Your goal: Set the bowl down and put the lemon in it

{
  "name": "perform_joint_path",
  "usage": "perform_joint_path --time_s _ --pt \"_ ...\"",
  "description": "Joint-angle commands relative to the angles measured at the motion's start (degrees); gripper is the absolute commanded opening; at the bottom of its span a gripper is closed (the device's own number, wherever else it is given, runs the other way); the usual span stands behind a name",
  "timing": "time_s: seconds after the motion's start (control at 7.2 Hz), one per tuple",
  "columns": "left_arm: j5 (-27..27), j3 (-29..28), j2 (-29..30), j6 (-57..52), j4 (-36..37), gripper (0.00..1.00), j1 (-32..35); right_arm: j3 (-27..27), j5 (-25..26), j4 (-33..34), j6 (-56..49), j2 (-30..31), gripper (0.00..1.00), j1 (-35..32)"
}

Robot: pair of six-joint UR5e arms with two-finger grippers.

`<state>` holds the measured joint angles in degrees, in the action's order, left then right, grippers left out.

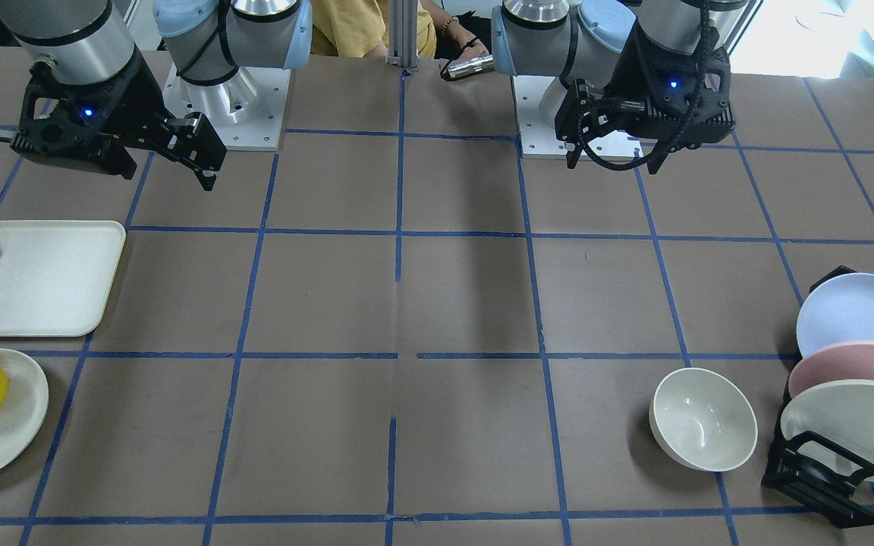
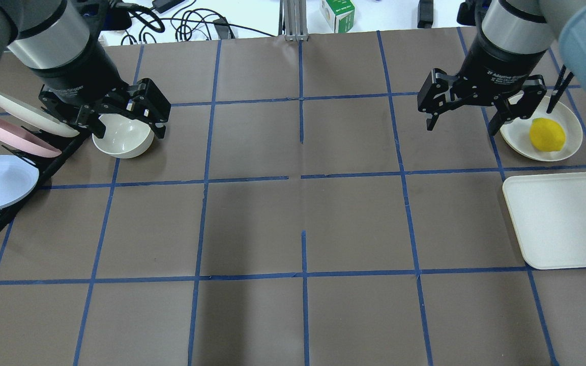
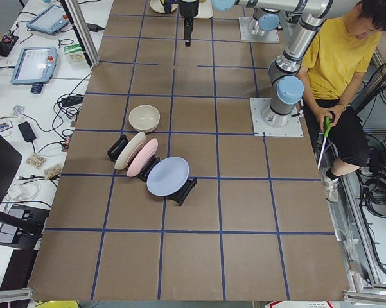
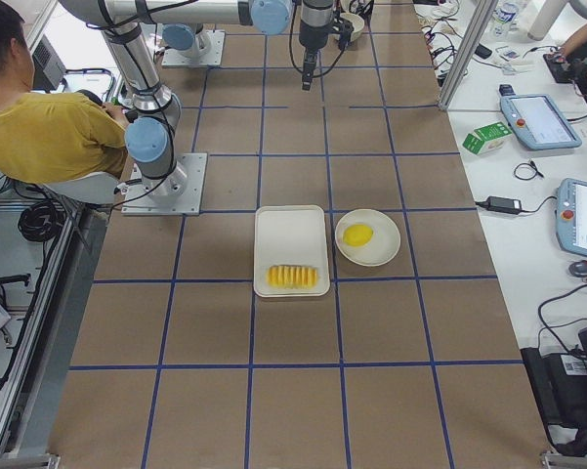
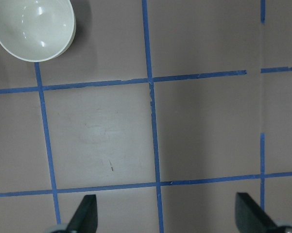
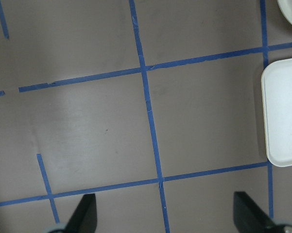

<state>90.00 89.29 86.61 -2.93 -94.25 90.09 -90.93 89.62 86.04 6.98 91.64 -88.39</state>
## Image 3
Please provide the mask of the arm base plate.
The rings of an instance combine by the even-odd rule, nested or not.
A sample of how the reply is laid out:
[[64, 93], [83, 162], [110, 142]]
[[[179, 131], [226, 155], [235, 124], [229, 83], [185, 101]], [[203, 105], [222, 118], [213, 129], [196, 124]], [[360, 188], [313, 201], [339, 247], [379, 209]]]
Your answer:
[[270, 98], [250, 98], [252, 127], [256, 137], [303, 137], [297, 109], [279, 115], [270, 108]]
[[242, 42], [256, 42], [266, 44], [278, 44], [279, 35], [277, 30], [261, 31], [258, 26], [254, 27], [256, 21], [252, 17], [240, 17], [240, 37]]

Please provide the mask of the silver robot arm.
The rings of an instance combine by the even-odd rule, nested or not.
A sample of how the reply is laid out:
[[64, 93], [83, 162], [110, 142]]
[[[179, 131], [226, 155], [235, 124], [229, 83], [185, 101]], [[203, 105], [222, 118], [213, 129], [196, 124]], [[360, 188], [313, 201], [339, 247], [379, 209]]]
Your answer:
[[286, 43], [283, 53], [268, 68], [274, 94], [270, 103], [261, 112], [262, 119], [267, 125], [274, 128], [286, 126], [291, 118], [293, 107], [300, 102], [304, 85], [295, 75], [332, 4], [332, 1], [211, 1], [211, 5], [220, 11], [240, 5], [304, 14]]
[[255, 8], [248, 30], [251, 35], [264, 36], [279, 27], [279, 10]]

